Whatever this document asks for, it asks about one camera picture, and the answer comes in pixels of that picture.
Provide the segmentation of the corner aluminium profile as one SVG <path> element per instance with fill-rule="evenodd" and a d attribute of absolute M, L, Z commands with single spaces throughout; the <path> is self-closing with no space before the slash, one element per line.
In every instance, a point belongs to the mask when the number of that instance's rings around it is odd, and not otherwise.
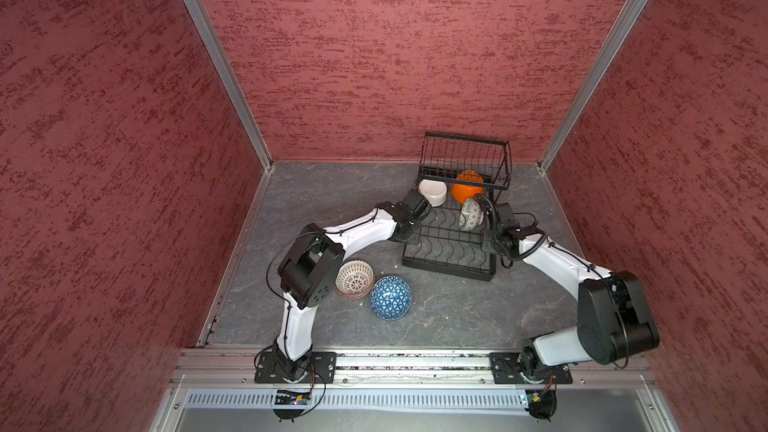
<path fill-rule="evenodd" d="M 560 125 L 538 161 L 546 175 L 649 0 L 625 0 Z"/>
<path fill-rule="evenodd" d="M 205 9 L 203 0 L 182 0 L 205 46 L 213 66 L 229 96 L 241 125 L 267 174 L 273 171 L 273 158 L 261 134 L 245 94 Z"/>

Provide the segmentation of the left corner aluminium profile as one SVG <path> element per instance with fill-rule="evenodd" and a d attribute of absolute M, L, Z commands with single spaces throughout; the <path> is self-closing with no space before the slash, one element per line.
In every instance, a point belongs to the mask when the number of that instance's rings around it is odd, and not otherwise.
<path fill-rule="evenodd" d="M 203 0 L 182 0 L 205 46 L 213 66 L 229 96 L 241 125 L 267 174 L 273 171 L 273 158 L 261 134 L 245 94 L 205 9 Z"/>

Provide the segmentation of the aluminium mounting rail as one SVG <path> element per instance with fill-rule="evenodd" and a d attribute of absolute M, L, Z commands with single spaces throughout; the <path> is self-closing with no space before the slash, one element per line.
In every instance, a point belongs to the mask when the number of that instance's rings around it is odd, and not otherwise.
<path fill-rule="evenodd" d="M 543 388 L 657 389 L 658 381 L 642 355 L 619 369 L 581 362 L 563 365 L 555 377 L 525 381 L 516 359 L 485 349 L 337 348 L 335 357 L 315 357 L 315 371 L 330 388 Z M 214 387 L 279 386 L 289 382 L 257 348 L 185 349 L 172 372 L 173 384 Z"/>

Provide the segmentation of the blue patterned ceramic bowl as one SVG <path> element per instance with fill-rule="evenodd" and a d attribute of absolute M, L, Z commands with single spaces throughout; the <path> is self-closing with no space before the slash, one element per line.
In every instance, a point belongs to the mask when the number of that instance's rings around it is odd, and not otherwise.
<path fill-rule="evenodd" d="M 380 278 L 370 294 L 370 305 L 374 315 L 385 321 L 403 318 L 412 305 L 413 294 L 409 284 L 398 276 Z"/>

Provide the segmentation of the red patterned bowl underneath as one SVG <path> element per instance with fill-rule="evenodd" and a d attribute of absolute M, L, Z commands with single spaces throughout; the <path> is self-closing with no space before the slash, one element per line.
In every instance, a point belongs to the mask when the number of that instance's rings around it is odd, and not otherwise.
<path fill-rule="evenodd" d="M 345 262 L 335 279 L 336 290 L 350 300 L 365 297 L 372 290 L 374 283 L 373 267 L 361 260 Z"/>

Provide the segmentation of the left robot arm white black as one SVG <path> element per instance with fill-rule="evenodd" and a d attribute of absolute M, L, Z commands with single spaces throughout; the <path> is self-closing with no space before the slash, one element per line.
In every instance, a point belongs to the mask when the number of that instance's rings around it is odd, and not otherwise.
<path fill-rule="evenodd" d="M 310 372 L 316 309 L 344 260 L 378 242 L 407 242 L 430 211 L 428 200 L 412 189 L 401 201 L 379 203 L 347 223 L 325 228 L 310 223 L 290 241 L 277 268 L 284 311 L 273 352 L 287 381 L 298 382 Z"/>

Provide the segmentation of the green patterned ceramic bowl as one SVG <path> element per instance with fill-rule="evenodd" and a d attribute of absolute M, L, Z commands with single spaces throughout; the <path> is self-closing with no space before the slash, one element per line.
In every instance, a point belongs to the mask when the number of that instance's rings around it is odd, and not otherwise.
<path fill-rule="evenodd" d="M 459 216 L 459 229 L 472 231 L 482 224 L 484 212 L 481 205 L 474 198 L 467 198 L 462 205 Z"/>

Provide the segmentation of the orange plastic bowl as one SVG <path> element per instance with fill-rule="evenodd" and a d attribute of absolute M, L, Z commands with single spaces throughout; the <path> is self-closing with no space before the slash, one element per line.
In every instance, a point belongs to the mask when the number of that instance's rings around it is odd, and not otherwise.
<path fill-rule="evenodd" d="M 456 176 L 456 182 L 450 188 L 450 195 L 461 205 L 467 199 L 473 199 L 484 193 L 484 179 L 475 171 L 465 170 Z"/>

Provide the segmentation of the right corner aluminium profile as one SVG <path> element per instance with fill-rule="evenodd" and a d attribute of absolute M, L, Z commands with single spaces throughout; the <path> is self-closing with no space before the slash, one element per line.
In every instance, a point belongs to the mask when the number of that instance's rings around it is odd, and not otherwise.
<path fill-rule="evenodd" d="M 546 175 L 649 0 L 625 0 L 560 125 L 538 161 Z"/>

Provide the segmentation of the white pink bowl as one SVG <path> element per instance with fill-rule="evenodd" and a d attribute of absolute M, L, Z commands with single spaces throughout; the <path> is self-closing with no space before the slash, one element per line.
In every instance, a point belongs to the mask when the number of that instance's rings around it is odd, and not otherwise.
<path fill-rule="evenodd" d="M 418 191 L 432 207 L 439 207 L 446 201 L 448 187 L 442 181 L 422 179 L 419 182 Z"/>

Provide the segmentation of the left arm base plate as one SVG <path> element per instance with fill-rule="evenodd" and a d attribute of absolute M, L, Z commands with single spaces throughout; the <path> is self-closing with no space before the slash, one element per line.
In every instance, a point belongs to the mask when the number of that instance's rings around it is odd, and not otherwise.
<path fill-rule="evenodd" d="M 257 384 L 331 384 L 338 355 L 335 352 L 308 352 L 291 361 L 280 350 L 268 350 L 255 359 Z"/>

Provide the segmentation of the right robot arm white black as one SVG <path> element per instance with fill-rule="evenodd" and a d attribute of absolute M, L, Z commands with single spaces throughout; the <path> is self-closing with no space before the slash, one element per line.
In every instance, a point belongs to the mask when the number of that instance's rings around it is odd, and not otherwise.
<path fill-rule="evenodd" d="M 628 365 L 628 359 L 660 345 L 651 308 L 640 279 L 613 272 L 551 240 L 537 223 L 523 226 L 507 203 L 483 195 L 475 200 L 488 220 L 484 244 L 510 262 L 522 261 L 544 273 L 577 301 L 576 325 L 529 340 L 517 369 L 532 383 L 562 366 L 592 361 Z"/>

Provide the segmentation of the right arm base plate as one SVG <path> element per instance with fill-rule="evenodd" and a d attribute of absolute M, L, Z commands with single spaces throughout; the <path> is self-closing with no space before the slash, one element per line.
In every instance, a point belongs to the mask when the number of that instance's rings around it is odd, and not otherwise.
<path fill-rule="evenodd" d="M 488 357 L 496 385 L 546 386 L 573 383 L 567 365 L 546 365 L 531 350 L 492 352 Z"/>

